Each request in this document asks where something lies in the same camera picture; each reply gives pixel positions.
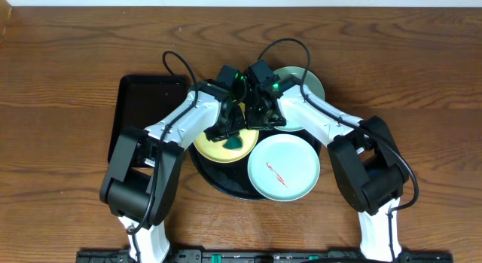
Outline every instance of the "black clamp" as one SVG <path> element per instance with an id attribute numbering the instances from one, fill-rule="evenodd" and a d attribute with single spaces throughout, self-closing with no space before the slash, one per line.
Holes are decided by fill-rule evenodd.
<path id="1" fill-rule="evenodd" d="M 133 168 L 145 159 L 153 160 L 158 141 L 145 130 L 126 127 L 122 130 L 100 189 L 100 200 L 111 213 L 141 221 L 151 193 L 152 178 Z M 155 200 L 144 228 L 159 225 L 167 216 L 178 187 L 184 149 L 175 143 L 164 143 L 157 177 Z"/>
<path id="2" fill-rule="evenodd" d="M 373 116 L 361 123 L 361 128 L 385 138 L 398 153 L 392 134 L 382 119 Z M 362 161 L 356 151 L 361 147 L 365 151 L 373 149 L 374 155 Z M 338 189 L 356 211 L 374 215 L 382 205 L 403 194 L 408 172 L 397 164 L 396 156 L 385 146 L 354 130 L 336 137 L 327 148 Z"/>
<path id="3" fill-rule="evenodd" d="M 245 90 L 242 83 L 244 77 L 238 69 L 224 65 L 218 77 L 210 84 L 202 82 L 201 90 L 213 95 L 221 102 L 218 121 L 212 127 L 204 130 L 206 138 L 212 142 L 219 142 L 230 137 L 238 136 L 239 131 L 246 128 L 243 111 L 238 102 L 243 98 Z"/>
<path id="4" fill-rule="evenodd" d="M 272 130 L 284 127 L 286 119 L 278 107 L 278 98 L 287 88 L 265 60 L 250 65 L 244 72 L 250 84 L 246 104 L 246 126 L 250 130 Z"/>

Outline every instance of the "cable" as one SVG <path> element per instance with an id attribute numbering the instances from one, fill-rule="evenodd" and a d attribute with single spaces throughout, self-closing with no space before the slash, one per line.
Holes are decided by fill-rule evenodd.
<path id="1" fill-rule="evenodd" d="M 137 232 L 139 232 L 139 230 L 141 230 L 142 226 L 144 226 L 144 224 L 148 221 L 149 219 L 149 216 L 151 214 L 151 211 L 152 211 L 152 206 L 154 205 L 154 194 L 155 194 L 155 191 L 156 191 L 156 187 L 157 187 L 157 177 L 159 176 L 160 174 L 160 159 L 162 157 L 162 147 L 163 147 L 163 142 L 164 142 L 164 139 L 166 138 L 166 134 L 167 132 L 169 132 L 169 130 L 171 129 L 171 127 L 173 126 L 173 124 L 179 120 L 182 116 L 184 116 L 186 113 L 188 113 L 188 111 L 190 109 L 192 109 L 196 103 L 197 103 L 197 97 L 199 95 L 198 93 L 198 90 L 199 90 L 199 87 L 198 87 L 198 84 L 197 84 L 197 80 L 196 80 L 196 76 L 194 75 L 193 73 L 193 70 L 191 69 L 191 67 L 189 66 L 189 64 L 181 57 L 179 56 L 179 54 L 177 54 L 176 52 L 174 51 L 166 51 L 163 53 L 163 64 L 164 66 L 166 67 L 167 71 L 171 74 L 171 75 L 174 75 L 174 72 L 171 71 L 171 68 L 168 67 L 167 65 L 167 62 L 166 62 L 166 55 L 167 54 L 172 54 L 174 56 L 176 56 L 179 60 L 181 60 L 182 63 L 184 63 L 184 65 L 186 66 L 186 69 L 188 69 L 189 71 L 189 74 L 191 75 L 191 78 L 193 80 L 193 83 L 194 83 L 194 91 L 195 91 L 195 94 L 194 94 L 194 101 L 183 111 L 181 112 L 179 115 L 177 115 L 170 123 L 166 124 L 166 126 L 164 127 L 164 131 L 161 133 L 160 135 L 160 138 L 159 138 L 159 142 L 157 144 L 157 153 L 156 153 L 156 159 L 154 161 L 154 172 L 152 173 L 152 184 L 151 184 L 151 194 L 149 196 L 149 201 L 148 201 L 148 205 L 145 209 L 145 213 L 144 213 L 144 216 L 142 217 L 142 220 L 140 221 L 140 223 L 137 225 L 137 227 L 135 228 L 131 228 L 129 227 L 127 229 L 127 234 L 128 235 L 134 235 L 136 234 Z"/>
<path id="2" fill-rule="evenodd" d="M 241 96 L 234 105 L 239 105 L 244 99 L 246 98 L 246 95 L 248 95 L 248 82 L 246 82 L 246 78 L 243 79 L 243 87 L 244 87 L 244 94 Z"/>
<path id="3" fill-rule="evenodd" d="M 136 262 L 141 263 L 141 249 L 139 249 L 139 245 L 137 243 L 137 238 L 135 234 L 133 235 L 133 244 L 134 244 L 134 250 L 136 251 Z"/>
<path id="4" fill-rule="evenodd" d="M 266 53 L 266 51 L 268 51 L 268 49 L 270 49 L 272 46 L 274 46 L 275 44 L 278 44 L 282 41 L 293 41 L 299 45 L 301 45 L 304 50 L 307 52 L 307 67 L 305 68 L 304 72 L 303 72 L 303 76 L 301 77 L 301 83 L 300 83 L 300 92 L 301 92 L 301 96 L 304 98 L 304 100 L 306 102 L 308 102 L 310 105 L 312 105 L 315 109 L 318 109 L 321 113 L 327 115 L 328 117 L 330 117 L 331 119 L 335 120 L 336 122 L 338 122 L 339 124 L 343 124 L 347 127 L 350 127 L 362 134 L 364 134 L 365 136 L 369 137 L 369 138 L 372 138 L 373 140 L 375 140 L 376 142 L 378 142 L 379 144 L 385 146 L 394 156 L 397 157 L 397 159 L 401 162 L 401 164 L 403 165 L 403 167 L 405 167 L 408 171 L 408 175 L 410 176 L 410 179 L 412 180 L 412 183 L 413 183 L 413 197 L 412 197 L 412 200 L 410 200 L 410 202 L 402 205 L 402 206 L 397 206 L 397 207 L 393 207 L 393 208 L 390 208 L 389 211 L 387 212 L 387 216 L 389 217 L 389 246 L 390 246 L 390 252 L 392 254 L 392 260 L 395 262 L 395 253 L 393 251 L 393 239 L 392 239 L 392 218 L 393 218 L 393 212 L 394 211 L 397 211 L 397 210 L 402 210 L 402 209 L 406 209 L 410 206 L 413 206 L 416 202 L 416 200 L 418 199 L 419 197 L 419 185 L 418 185 L 418 182 L 416 180 L 416 177 L 415 177 L 415 173 L 412 171 L 412 168 L 410 168 L 410 166 L 408 165 L 407 161 L 405 161 L 405 159 L 399 154 L 397 153 L 397 151 L 394 150 L 394 147 L 392 147 L 390 145 L 389 142 L 386 141 L 385 138 L 383 138 L 382 136 L 379 136 L 375 133 L 372 133 L 368 130 L 365 130 L 361 127 L 357 127 L 351 123 L 348 123 L 346 121 L 344 121 L 342 118 L 339 118 L 337 116 L 334 116 L 332 115 L 330 112 L 327 112 L 325 111 L 323 108 L 320 108 L 319 106 L 316 105 L 316 103 L 314 103 L 309 97 L 308 95 L 306 95 L 304 93 L 304 89 L 303 89 L 303 86 L 304 86 L 304 79 L 305 77 L 307 76 L 307 73 L 308 73 L 308 70 L 310 69 L 310 64 L 311 64 L 311 56 L 310 56 L 310 50 L 308 50 L 308 47 L 302 42 L 302 41 L 299 41 L 295 38 L 282 38 L 282 39 L 279 39 L 277 41 L 274 41 L 273 43 L 271 43 L 270 45 L 268 45 L 266 48 L 264 48 L 264 50 L 261 52 L 261 54 L 259 55 L 258 57 L 258 60 L 260 60 L 262 58 L 262 56 Z"/>
<path id="5" fill-rule="evenodd" d="M 163 64 L 166 70 L 169 72 L 169 74 L 171 74 L 171 76 L 173 77 L 176 77 L 179 80 L 179 82 L 181 82 L 181 84 L 183 84 L 186 88 L 189 88 L 191 86 L 189 82 L 184 79 L 184 77 L 179 77 L 171 70 L 171 68 L 167 65 L 166 55 L 164 54 L 163 54 Z"/>

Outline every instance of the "plate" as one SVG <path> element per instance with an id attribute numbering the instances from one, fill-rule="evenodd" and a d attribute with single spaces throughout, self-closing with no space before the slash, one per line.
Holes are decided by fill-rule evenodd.
<path id="1" fill-rule="evenodd" d="M 301 79 L 303 76 L 304 68 L 297 67 L 297 66 L 287 66 L 274 71 L 276 75 L 279 75 L 281 79 L 287 78 L 289 75 L 294 75 L 295 77 Z M 304 79 L 304 84 L 308 86 L 313 94 L 319 97 L 322 100 L 325 100 L 325 90 L 323 90 L 322 82 L 313 74 L 311 71 L 308 71 L 307 76 Z M 286 122 L 284 127 L 275 127 L 277 130 L 286 131 L 286 132 L 294 132 L 302 130 L 303 128 L 300 127 L 298 124 L 293 122 Z"/>
<path id="2" fill-rule="evenodd" d="M 269 136 L 249 155 L 248 176 L 255 189 L 277 201 L 297 200 L 318 181 L 321 165 L 313 147 L 291 134 Z"/>
<path id="3" fill-rule="evenodd" d="M 210 142 L 206 134 L 202 132 L 195 140 L 194 146 L 205 158 L 219 163 L 231 163 L 245 157 L 256 146 L 258 141 L 258 130 L 240 130 L 238 138 L 241 140 L 242 147 L 238 149 L 225 148 L 227 140 L 220 142 Z"/>

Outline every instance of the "red mark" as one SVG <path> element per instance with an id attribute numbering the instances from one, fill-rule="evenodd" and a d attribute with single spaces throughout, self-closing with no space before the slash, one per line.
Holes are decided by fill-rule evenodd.
<path id="1" fill-rule="evenodd" d="M 266 162 L 266 166 L 268 166 L 268 168 L 270 168 L 271 172 L 273 172 L 276 175 L 276 178 L 278 179 L 278 181 L 280 181 L 281 184 L 283 184 L 287 188 L 288 185 L 286 185 L 285 180 L 283 180 L 283 178 L 270 166 L 269 162 Z"/>

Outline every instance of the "light green plate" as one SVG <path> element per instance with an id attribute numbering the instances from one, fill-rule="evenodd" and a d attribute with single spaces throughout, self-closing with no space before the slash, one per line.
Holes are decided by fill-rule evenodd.
<path id="1" fill-rule="evenodd" d="M 280 69 L 277 69 L 274 73 L 279 75 L 281 79 L 287 78 L 289 75 L 294 75 L 295 77 L 301 79 L 303 76 L 304 68 L 296 67 L 296 66 L 287 66 Z M 312 93 L 314 93 L 320 99 L 325 100 L 325 90 L 323 90 L 322 82 L 316 77 L 315 74 L 308 71 L 307 76 L 304 79 L 304 84 L 308 86 Z M 292 123 L 287 121 L 284 127 L 275 127 L 277 130 L 285 131 L 285 132 L 294 132 L 302 130 L 303 128 L 300 127 L 296 123 Z"/>

